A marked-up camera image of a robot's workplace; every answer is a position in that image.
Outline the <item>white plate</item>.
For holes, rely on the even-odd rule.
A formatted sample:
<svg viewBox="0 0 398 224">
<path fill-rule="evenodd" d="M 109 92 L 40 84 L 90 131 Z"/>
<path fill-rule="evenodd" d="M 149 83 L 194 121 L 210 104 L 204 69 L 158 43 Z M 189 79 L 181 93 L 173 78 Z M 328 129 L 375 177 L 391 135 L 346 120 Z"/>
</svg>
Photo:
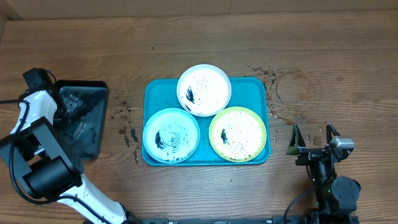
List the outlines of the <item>white plate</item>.
<svg viewBox="0 0 398 224">
<path fill-rule="evenodd" d="M 222 69 L 199 64 L 183 72 L 177 82 L 177 99 L 182 108 L 195 116 L 213 116 L 226 108 L 232 86 Z"/>
</svg>

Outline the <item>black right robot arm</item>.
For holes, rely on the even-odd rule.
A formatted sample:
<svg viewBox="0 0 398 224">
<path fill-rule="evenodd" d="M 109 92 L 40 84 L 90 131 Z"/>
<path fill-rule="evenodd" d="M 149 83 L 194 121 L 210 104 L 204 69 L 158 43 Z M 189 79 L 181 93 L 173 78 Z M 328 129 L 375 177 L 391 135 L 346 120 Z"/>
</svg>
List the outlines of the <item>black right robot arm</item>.
<svg viewBox="0 0 398 224">
<path fill-rule="evenodd" d="M 284 223 L 358 223 L 351 214 L 357 209 L 361 185 L 349 177 L 339 177 L 335 164 L 348 158 L 354 150 L 351 138 L 343 137 L 332 124 L 326 126 L 326 145 L 309 149 L 305 145 L 298 124 L 292 128 L 292 139 L 287 155 L 297 156 L 295 164 L 304 166 L 313 187 L 299 195 L 285 209 Z M 301 198 L 315 194 L 317 208 L 300 217 L 289 216 L 292 206 Z"/>
</svg>

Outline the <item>light blue plate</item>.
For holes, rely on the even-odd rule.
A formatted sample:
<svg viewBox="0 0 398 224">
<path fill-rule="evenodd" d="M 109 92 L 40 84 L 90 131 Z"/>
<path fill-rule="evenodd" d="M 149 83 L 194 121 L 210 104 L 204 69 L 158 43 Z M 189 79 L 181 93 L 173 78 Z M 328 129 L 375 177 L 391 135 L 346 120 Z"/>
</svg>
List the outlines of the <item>light blue plate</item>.
<svg viewBox="0 0 398 224">
<path fill-rule="evenodd" d="M 200 143 L 200 127 L 185 110 L 166 108 L 146 122 L 142 140 L 148 155 L 161 164 L 177 164 L 193 155 Z"/>
</svg>

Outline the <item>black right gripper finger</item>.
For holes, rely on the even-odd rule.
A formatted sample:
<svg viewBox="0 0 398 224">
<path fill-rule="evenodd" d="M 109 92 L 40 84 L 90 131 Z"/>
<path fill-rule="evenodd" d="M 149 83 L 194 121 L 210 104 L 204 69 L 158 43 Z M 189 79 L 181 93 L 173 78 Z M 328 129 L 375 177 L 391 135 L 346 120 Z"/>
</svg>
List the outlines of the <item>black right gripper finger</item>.
<svg viewBox="0 0 398 224">
<path fill-rule="evenodd" d="M 333 127 L 331 123 L 326 126 L 326 143 L 330 145 L 334 144 L 336 140 L 340 137 L 339 132 Z"/>
<path fill-rule="evenodd" d="M 294 123 L 292 126 L 292 137 L 290 140 L 289 147 L 286 150 L 286 154 L 299 155 L 306 149 L 307 147 L 300 132 L 299 126 L 297 123 Z"/>
</svg>

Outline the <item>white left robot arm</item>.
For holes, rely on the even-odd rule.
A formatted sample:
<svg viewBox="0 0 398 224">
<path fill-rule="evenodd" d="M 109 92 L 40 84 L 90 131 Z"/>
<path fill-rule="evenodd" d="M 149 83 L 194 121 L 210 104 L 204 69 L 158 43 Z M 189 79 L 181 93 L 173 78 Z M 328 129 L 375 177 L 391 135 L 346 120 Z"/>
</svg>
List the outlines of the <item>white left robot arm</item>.
<svg viewBox="0 0 398 224">
<path fill-rule="evenodd" d="M 109 90 L 105 82 L 57 80 L 44 68 L 23 74 L 20 115 L 1 139 L 1 159 L 16 192 L 29 203 L 62 203 L 87 223 L 139 223 L 85 175 L 83 161 L 99 156 Z"/>
</svg>

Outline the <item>yellow rimmed plate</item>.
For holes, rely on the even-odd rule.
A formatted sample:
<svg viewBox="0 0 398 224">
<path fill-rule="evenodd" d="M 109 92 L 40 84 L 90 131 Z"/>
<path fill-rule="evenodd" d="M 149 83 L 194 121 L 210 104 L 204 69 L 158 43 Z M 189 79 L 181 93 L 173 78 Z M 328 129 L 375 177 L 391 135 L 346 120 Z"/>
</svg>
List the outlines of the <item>yellow rimmed plate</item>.
<svg viewBox="0 0 398 224">
<path fill-rule="evenodd" d="M 257 113 L 233 106 L 212 119 L 208 137 L 217 155 L 230 162 L 243 163 L 261 153 L 267 142 L 267 129 Z"/>
</svg>

